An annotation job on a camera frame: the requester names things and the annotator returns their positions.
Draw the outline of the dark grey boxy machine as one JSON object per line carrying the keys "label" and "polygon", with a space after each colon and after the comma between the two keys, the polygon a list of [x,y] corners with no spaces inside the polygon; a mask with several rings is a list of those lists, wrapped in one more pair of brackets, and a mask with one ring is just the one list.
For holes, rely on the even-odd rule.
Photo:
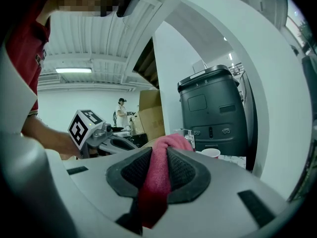
{"label": "dark grey boxy machine", "polygon": [[178,82],[183,127],[193,132],[197,151],[214,148],[225,156],[246,156],[247,123],[238,85],[224,65]]}

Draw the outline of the brown wooden staircase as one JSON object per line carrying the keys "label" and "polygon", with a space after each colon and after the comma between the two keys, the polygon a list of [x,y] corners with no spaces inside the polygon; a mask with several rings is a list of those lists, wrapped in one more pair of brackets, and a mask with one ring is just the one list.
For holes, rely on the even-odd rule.
{"label": "brown wooden staircase", "polygon": [[156,89],[159,89],[157,64],[152,38],[150,38],[150,40],[144,47],[140,57],[138,58],[133,68],[133,72],[139,74],[143,79],[145,79]]}

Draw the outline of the red plastic cup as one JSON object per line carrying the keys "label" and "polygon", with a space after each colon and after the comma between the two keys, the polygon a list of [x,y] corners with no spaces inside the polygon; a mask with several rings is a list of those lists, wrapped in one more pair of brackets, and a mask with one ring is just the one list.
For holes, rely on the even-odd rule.
{"label": "red plastic cup", "polygon": [[208,148],[201,151],[201,154],[217,159],[221,155],[221,152],[218,149]]}

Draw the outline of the person's left forearm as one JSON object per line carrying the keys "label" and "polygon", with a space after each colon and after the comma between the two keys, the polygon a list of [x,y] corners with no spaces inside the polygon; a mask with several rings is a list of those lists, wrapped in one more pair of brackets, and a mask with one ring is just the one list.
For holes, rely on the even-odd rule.
{"label": "person's left forearm", "polygon": [[45,149],[80,158],[79,149],[68,133],[49,128],[36,115],[28,116],[21,132],[24,136],[37,140]]}

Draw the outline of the person's red shirt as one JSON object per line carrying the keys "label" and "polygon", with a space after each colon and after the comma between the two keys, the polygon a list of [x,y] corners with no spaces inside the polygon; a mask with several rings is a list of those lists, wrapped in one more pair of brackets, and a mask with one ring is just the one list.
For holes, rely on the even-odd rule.
{"label": "person's red shirt", "polygon": [[26,12],[14,26],[5,47],[0,51],[0,60],[6,68],[0,72],[0,82],[13,76],[17,86],[7,84],[12,91],[9,100],[1,95],[0,103],[7,104],[0,108],[4,117],[0,118],[0,131],[22,132],[25,120],[38,113],[37,87],[44,60],[44,46],[49,41],[51,32],[50,19],[40,23],[37,18],[48,0],[28,0]]}

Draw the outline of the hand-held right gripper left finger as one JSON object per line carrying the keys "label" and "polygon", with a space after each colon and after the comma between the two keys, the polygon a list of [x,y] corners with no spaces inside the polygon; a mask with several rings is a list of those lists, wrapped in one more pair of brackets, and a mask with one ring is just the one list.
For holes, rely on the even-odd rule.
{"label": "hand-held right gripper left finger", "polygon": [[66,161],[77,188],[112,222],[142,235],[138,194],[143,186],[152,149],[139,148],[105,157]]}

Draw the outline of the large glass window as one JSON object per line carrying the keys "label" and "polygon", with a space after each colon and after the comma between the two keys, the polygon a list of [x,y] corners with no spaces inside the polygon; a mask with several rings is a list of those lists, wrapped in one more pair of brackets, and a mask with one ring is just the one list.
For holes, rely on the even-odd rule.
{"label": "large glass window", "polygon": [[292,0],[287,0],[288,12],[286,28],[292,33],[305,55],[314,49],[314,38],[311,28],[301,10]]}

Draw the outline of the large cardboard box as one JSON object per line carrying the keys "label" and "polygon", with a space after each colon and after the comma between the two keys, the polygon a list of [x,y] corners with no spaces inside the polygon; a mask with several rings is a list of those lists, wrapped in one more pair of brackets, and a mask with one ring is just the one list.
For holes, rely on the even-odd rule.
{"label": "large cardboard box", "polygon": [[159,90],[140,92],[139,111],[132,117],[136,134],[146,134],[148,141],[165,135]]}

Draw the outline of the tall black panel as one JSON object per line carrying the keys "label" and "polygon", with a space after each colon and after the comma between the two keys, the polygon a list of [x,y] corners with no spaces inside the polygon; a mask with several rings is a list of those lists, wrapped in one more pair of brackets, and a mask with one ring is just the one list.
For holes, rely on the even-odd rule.
{"label": "tall black panel", "polygon": [[252,172],[255,165],[258,144],[258,117],[251,84],[246,72],[240,77],[243,105],[247,124],[248,149],[246,152],[246,170]]}

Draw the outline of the red cloth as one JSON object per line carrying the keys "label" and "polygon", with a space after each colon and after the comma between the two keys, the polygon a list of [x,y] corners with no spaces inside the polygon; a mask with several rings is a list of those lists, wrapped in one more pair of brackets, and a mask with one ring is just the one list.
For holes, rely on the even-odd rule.
{"label": "red cloth", "polygon": [[147,176],[138,194],[142,226],[149,229],[167,210],[167,196],[171,192],[167,159],[168,147],[192,150],[188,140],[177,133],[162,136],[154,142]]}

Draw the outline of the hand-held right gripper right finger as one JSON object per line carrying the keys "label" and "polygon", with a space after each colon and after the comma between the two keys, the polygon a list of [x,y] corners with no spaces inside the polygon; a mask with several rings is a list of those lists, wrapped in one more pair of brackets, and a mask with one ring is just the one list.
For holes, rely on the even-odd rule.
{"label": "hand-held right gripper right finger", "polygon": [[263,238],[257,219],[243,202],[245,196],[239,196],[244,191],[266,206],[269,222],[288,207],[276,191],[237,164],[191,151],[175,152],[204,165],[211,180],[193,202],[168,206],[153,227],[155,238]]}

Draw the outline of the chrome faucet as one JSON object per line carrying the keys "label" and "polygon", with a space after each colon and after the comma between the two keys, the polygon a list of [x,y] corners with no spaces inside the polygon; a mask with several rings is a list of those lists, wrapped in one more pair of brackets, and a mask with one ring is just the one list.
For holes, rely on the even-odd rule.
{"label": "chrome faucet", "polygon": [[183,136],[190,143],[192,150],[194,152],[196,151],[195,136],[192,130],[179,128],[179,129],[175,129],[173,132]]}

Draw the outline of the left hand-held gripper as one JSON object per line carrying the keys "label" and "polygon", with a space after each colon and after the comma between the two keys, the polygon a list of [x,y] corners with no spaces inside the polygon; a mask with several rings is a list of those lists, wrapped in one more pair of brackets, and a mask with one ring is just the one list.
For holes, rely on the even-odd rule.
{"label": "left hand-held gripper", "polygon": [[77,110],[68,133],[80,151],[81,158],[90,157],[90,149],[104,155],[126,153],[138,147],[123,137],[112,136],[111,125],[92,110]]}

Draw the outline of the black balcony railing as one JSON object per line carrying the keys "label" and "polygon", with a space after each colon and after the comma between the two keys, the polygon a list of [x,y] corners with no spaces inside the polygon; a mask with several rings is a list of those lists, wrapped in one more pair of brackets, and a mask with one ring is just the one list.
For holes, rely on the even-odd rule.
{"label": "black balcony railing", "polygon": [[229,70],[233,76],[243,74],[245,71],[244,66],[241,62],[237,64],[232,64],[232,66],[229,67]]}

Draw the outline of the ceiling tube light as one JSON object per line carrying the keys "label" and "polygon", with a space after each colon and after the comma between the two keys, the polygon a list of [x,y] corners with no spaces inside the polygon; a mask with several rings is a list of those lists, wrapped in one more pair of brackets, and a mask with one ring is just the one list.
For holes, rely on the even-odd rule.
{"label": "ceiling tube light", "polygon": [[57,73],[92,73],[90,67],[58,67],[55,70]]}

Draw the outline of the white box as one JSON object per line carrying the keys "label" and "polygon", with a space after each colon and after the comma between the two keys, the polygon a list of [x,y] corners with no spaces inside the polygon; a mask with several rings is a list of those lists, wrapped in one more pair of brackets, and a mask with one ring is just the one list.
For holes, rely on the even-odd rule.
{"label": "white box", "polygon": [[204,63],[203,60],[199,60],[199,61],[192,64],[192,68],[194,70],[194,73],[198,73],[202,70],[205,70],[208,67],[206,66],[206,64]]}

